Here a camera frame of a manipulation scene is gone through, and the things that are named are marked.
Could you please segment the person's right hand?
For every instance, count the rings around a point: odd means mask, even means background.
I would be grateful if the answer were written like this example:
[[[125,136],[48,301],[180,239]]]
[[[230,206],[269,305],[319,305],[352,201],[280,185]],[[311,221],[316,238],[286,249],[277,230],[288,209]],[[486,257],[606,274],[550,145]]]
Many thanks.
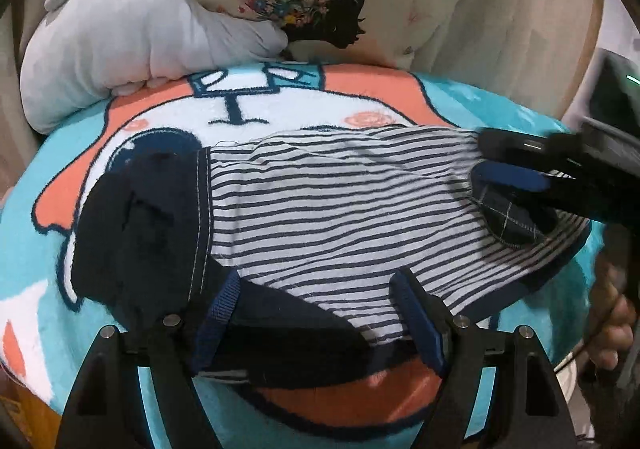
[[[602,249],[594,264],[596,280],[589,293],[588,335],[593,335],[587,351],[600,369],[614,370],[620,355],[634,343],[636,309],[624,295],[627,275],[623,256]]]

